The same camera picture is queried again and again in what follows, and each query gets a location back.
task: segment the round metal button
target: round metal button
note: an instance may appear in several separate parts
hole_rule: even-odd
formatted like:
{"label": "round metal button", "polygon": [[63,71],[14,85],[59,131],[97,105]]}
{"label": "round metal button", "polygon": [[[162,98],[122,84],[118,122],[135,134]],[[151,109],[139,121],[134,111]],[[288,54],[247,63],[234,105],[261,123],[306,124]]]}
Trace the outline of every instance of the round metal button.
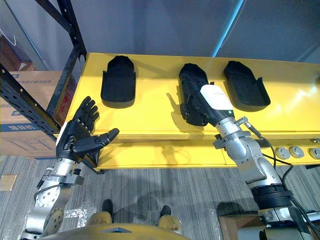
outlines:
{"label": "round metal button", "polygon": [[296,159],[299,159],[299,158],[302,158],[305,156],[304,151],[298,146],[291,146],[289,148],[289,151],[290,151],[291,155]]}
{"label": "round metal button", "polygon": [[286,160],[288,158],[290,158],[290,152],[288,151],[288,149],[284,148],[284,147],[277,147],[275,149],[275,154],[278,158],[282,159],[282,160]]}
{"label": "round metal button", "polygon": [[314,159],[320,159],[320,148],[317,148],[317,147],[309,148],[309,154]]}

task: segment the cable connector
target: cable connector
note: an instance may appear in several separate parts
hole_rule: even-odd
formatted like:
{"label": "cable connector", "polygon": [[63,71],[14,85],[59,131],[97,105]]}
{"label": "cable connector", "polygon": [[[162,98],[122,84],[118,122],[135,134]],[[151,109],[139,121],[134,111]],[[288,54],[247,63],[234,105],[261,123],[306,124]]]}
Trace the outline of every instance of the cable connector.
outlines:
{"label": "cable connector", "polygon": [[262,139],[262,134],[248,122],[248,118],[246,116],[243,116],[235,121],[235,124],[237,126],[240,126],[241,124],[244,124],[251,132],[253,132],[259,139]]}

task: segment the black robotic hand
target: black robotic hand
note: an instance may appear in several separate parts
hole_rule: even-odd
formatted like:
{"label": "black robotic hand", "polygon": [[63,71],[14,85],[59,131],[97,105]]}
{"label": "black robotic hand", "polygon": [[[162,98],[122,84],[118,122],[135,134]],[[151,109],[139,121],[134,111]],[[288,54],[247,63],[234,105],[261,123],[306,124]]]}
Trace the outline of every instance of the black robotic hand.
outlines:
{"label": "black robotic hand", "polygon": [[95,101],[87,96],[68,123],[60,131],[56,145],[57,159],[70,159],[80,163],[88,157],[96,164],[100,149],[107,146],[119,133],[117,128],[101,134],[91,136],[95,121],[99,117]]}

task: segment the yellow platform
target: yellow platform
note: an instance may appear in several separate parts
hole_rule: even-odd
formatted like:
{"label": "yellow platform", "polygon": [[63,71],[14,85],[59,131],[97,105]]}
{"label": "yellow platform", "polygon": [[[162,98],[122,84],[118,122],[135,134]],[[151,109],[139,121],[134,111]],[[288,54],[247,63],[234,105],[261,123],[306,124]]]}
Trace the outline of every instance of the yellow platform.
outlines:
{"label": "yellow platform", "polygon": [[[131,143],[111,143],[101,151],[97,169],[118,168],[230,168],[236,167],[227,153],[215,149],[213,140],[171,140]],[[309,148],[320,148],[319,144],[309,139],[279,139],[271,140],[276,147],[298,145],[304,152],[304,157],[291,156],[285,160],[293,165],[320,164],[309,155]],[[262,152],[273,156],[270,148],[262,148]]]}
{"label": "yellow platform", "polygon": [[[291,157],[289,162],[319,163],[309,156],[307,150],[320,146],[309,140],[300,140],[320,138],[320,64],[125,54],[134,63],[137,75],[135,102],[131,107],[114,109],[102,104],[100,92],[102,72],[116,55],[87,55],[67,115],[67,120],[72,119],[82,100],[90,96],[96,101],[100,113],[95,134],[112,128],[120,130],[117,143],[101,151],[98,169],[235,166],[224,151],[212,146],[214,135],[218,133],[213,126],[196,127],[182,119],[177,88],[180,69],[185,63],[194,63],[206,72],[209,82],[214,81],[226,92],[223,70],[230,60],[241,61],[256,78],[262,76],[271,99],[271,104],[261,111],[234,109],[236,118],[248,117],[265,137],[275,141],[275,147],[290,144],[302,147],[305,157]],[[272,154],[268,149],[262,151]]]}
{"label": "yellow platform", "polygon": [[[74,95],[67,120],[81,101],[91,96],[99,108],[95,132],[120,129],[118,139],[183,140],[212,139],[217,130],[210,125],[196,127],[181,117],[177,94],[178,74],[185,63],[195,63],[224,91],[223,70],[230,58],[127,55],[137,73],[133,106],[114,109],[100,98],[102,72],[116,54],[89,53]],[[270,139],[320,137],[320,64],[284,61],[239,60],[256,77],[262,76],[271,105],[257,112],[235,109],[236,118],[247,116],[264,136]]]}

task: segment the black holder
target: black holder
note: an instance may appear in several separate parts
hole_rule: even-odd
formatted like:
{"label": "black holder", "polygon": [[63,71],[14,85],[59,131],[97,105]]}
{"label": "black holder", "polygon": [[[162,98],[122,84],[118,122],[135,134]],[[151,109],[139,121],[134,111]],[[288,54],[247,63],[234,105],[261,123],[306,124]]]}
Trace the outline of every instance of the black holder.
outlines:
{"label": "black holder", "polygon": [[136,73],[133,62],[127,56],[114,57],[103,71],[101,99],[110,108],[122,109],[135,102]]}
{"label": "black holder", "polygon": [[253,72],[239,61],[229,61],[224,69],[226,90],[234,107],[246,112],[264,109],[271,101],[262,82]]}

